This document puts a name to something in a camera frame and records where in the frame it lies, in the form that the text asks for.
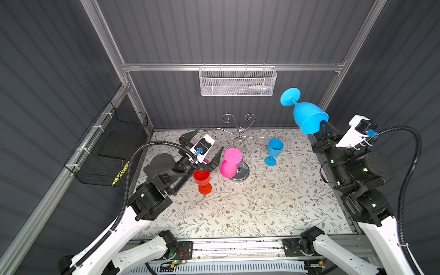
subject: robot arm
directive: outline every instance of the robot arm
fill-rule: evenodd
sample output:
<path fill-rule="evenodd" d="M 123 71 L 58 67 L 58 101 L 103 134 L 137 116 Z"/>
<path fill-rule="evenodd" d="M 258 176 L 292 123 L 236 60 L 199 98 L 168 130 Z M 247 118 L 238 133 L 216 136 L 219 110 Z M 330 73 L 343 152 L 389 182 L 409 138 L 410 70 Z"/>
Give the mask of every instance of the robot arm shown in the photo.
<path fill-rule="evenodd" d="M 380 227 L 361 222 L 358 225 L 367 235 L 385 270 L 355 256 L 317 227 L 311 227 L 301 234 L 298 247 L 305 255 L 314 253 L 323 255 L 350 275 L 413 275 L 413 271 L 398 246 L 396 219 L 388 216 L 381 223 Z"/>
<path fill-rule="evenodd" d="M 190 147 L 189 151 L 195 158 L 183 150 L 179 150 L 182 158 L 178 162 L 169 154 L 159 154 L 154 157 L 144 168 L 147 174 L 146 182 L 139 185 L 136 192 L 128 199 L 127 207 L 115 230 L 111 228 L 116 219 L 83 251 L 72 257 L 63 257 L 58 262 L 61 274 L 121 275 L 139 264 L 163 256 L 168 259 L 175 254 L 178 242 L 170 231 L 163 231 L 153 240 L 133 249 L 119 251 L 138 231 L 145 228 L 171 205 L 172 200 L 168 195 L 176 195 L 196 169 L 213 171 L 220 163 L 223 147 L 209 165 L 206 164 L 204 159 L 212 148 L 214 139 L 205 135 L 193 145 L 190 140 L 197 133 L 198 129 L 182 135 L 179 139 L 182 145 Z M 104 235 L 108 232 L 111 234 L 104 239 Z M 97 244 L 100 244 L 99 247 L 78 266 L 78 261 Z"/>
<path fill-rule="evenodd" d="M 423 274 L 412 257 L 409 247 L 406 247 L 416 268 L 409 265 L 411 259 L 405 257 L 404 249 L 401 247 L 403 245 L 397 238 L 396 218 L 391 206 L 385 196 L 376 189 L 396 177 L 391 163 L 384 155 L 369 151 L 375 141 L 373 138 L 380 134 L 375 132 L 378 125 L 358 115 L 349 124 L 351 128 L 346 135 L 341 136 L 330 123 L 322 121 L 320 131 L 315 134 L 317 142 L 312 144 L 313 152 L 325 156 L 330 168 L 330 176 L 335 181 L 332 183 L 333 188 L 342 193 L 341 200 L 344 207 L 371 241 L 385 267 L 386 274 L 413 275 L 416 271 Z M 403 126 L 396 128 L 409 129 Z M 367 146 L 368 150 L 355 156 L 354 152 L 360 150 L 361 146 Z M 349 255 L 348 251 L 341 251 L 343 248 L 331 241 L 323 232 L 317 234 L 318 228 L 314 230 L 314 234 L 304 238 L 304 241 L 301 239 L 304 244 L 309 244 L 305 246 L 309 252 L 313 250 L 329 258 L 349 274 L 377 274 L 377 271 L 375 273 L 373 269 L 368 268 L 371 267 L 370 264 L 365 264 L 354 255 Z M 369 271 L 363 273 L 360 272 L 361 269 Z"/>

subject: floral tablecloth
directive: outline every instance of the floral tablecloth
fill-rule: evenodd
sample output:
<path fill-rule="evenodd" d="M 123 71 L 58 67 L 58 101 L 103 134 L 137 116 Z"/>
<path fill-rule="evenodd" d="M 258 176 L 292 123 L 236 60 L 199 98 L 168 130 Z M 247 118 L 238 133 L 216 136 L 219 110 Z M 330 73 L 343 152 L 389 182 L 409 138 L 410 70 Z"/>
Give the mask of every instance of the floral tablecloth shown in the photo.
<path fill-rule="evenodd" d="M 171 197 L 173 204 L 134 239 L 152 238 L 162 230 L 171 230 L 177 238 L 299 235 L 311 226 L 328 234 L 351 233 L 332 189 L 319 176 L 320 164 L 307 136 L 299 129 L 269 131 L 270 136 L 265 139 L 248 139 L 249 147 L 262 149 L 259 158 L 243 158 L 250 167 L 248 179 L 231 182 L 220 174 L 218 167 L 211 173 L 212 192 L 202 195 L 191 177 L 178 195 Z M 186 132 L 155 132 L 152 140 L 178 143 Z M 194 140 L 200 140 L 206 133 L 199 132 Z M 282 140 L 284 149 L 277 157 L 277 165 L 268 167 L 264 158 L 272 138 Z M 229 134 L 223 134 L 207 158 L 211 160 L 218 148 L 226 148 L 231 141 Z M 181 157 L 174 148 L 151 147 L 143 167 L 160 153 L 169 153 L 176 161 Z M 146 177 L 142 170 L 137 185 L 145 182 Z"/>

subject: wire scroll hook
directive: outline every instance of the wire scroll hook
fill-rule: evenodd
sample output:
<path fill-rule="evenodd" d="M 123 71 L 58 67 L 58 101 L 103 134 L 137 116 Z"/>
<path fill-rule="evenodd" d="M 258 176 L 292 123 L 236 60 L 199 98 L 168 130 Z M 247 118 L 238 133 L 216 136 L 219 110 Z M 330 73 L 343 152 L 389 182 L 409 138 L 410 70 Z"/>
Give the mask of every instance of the wire scroll hook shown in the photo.
<path fill-rule="evenodd" d="M 260 138 L 260 139 L 265 139 L 265 138 L 267 138 L 271 133 L 267 130 L 267 129 L 260 129 L 260 134 L 261 135 L 265 135 L 265 136 L 259 136 L 258 138 Z"/>
<path fill-rule="evenodd" d="M 245 152 L 247 152 L 251 157 L 253 158 L 259 158 L 261 156 L 261 150 L 258 147 L 255 147 L 253 149 L 254 154 L 257 154 L 256 156 L 252 155 L 249 148 L 246 146 L 246 143 L 243 142 L 243 146 L 245 148 Z"/>
<path fill-rule="evenodd" d="M 233 115 L 233 114 L 225 114 L 225 115 L 224 115 L 224 116 L 222 117 L 222 120 L 223 120 L 223 122 L 224 122 L 224 123 L 229 123 L 229 118 L 228 118 L 228 117 L 226 117 L 226 116 L 228 116 L 228 115 L 229 115 L 229 116 L 231 116 L 231 117 L 232 117 L 232 118 L 234 119 L 234 122 L 235 122 L 235 126 L 236 126 L 236 127 L 237 127 L 237 129 L 238 129 L 238 124 L 237 124 L 237 121 L 235 120 L 235 117 L 234 117 L 234 115 Z"/>
<path fill-rule="evenodd" d="M 252 121 L 251 124 L 248 126 L 248 128 L 246 128 L 246 130 L 244 130 L 243 134 L 246 133 L 247 129 L 249 129 L 249 127 L 251 127 L 252 124 L 253 124 L 253 123 L 255 122 L 255 120 L 256 120 L 256 117 L 255 117 L 254 114 L 247 114 L 247 115 L 245 115 L 245 119 L 246 119 L 246 121 L 249 121 L 249 120 L 252 118 L 252 116 L 253 116 L 253 121 Z"/>
<path fill-rule="evenodd" d="M 214 130 L 213 130 L 213 138 L 215 138 L 215 139 L 221 139 L 221 136 L 217 136 L 217 134 L 216 134 L 216 131 L 218 131 L 218 130 L 221 130 L 221 131 L 225 131 L 226 133 L 229 133 L 229 134 L 231 134 L 231 135 L 233 135 L 234 133 L 232 133 L 232 132 L 230 132 L 230 131 L 226 131 L 225 129 L 223 129 L 223 128 L 215 128 Z"/>

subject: blue connector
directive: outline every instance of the blue connector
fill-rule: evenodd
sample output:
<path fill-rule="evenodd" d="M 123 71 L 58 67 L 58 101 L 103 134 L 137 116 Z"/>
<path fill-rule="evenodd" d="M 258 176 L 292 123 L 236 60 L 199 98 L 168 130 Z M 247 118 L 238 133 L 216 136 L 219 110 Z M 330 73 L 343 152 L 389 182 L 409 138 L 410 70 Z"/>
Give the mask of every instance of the blue connector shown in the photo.
<path fill-rule="evenodd" d="M 369 135 L 370 137 L 375 137 L 375 136 L 378 135 L 378 132 L 376 132 L 373 129 L 370 129 L 370 130 L 367 131 L 367 135 Z"/>

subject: blue wine glass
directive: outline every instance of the blue wine glass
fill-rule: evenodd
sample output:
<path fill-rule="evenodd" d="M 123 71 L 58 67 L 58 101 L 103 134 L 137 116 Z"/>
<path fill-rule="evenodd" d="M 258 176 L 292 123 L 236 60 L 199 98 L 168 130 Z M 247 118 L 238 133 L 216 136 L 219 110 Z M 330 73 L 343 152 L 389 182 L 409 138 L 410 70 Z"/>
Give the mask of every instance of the blue wine glass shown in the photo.
<path fill-rule="evenodd" d="M 281 140 L 271 139 L 268 145 L 268 153 L 270 157 L 265 158 L 264 163 L 267 166 L 275 166 L 276 165 L 275 157 L 277 157 L 281 153 L 283 148 L 284 148 L 284 143 Z"/>
<path fill-rule="evenodd" d="M 313 103 L 299 103 L 300 97 L 301 92 L 298 88 L 290 88 L 282 93 L 280 102 L 283 106 L 295 105 L 293 117 L 296 124 L 304 134 L 311 135 L 319 131 L 321 121 L 329 120 L 329 115 Z"/>

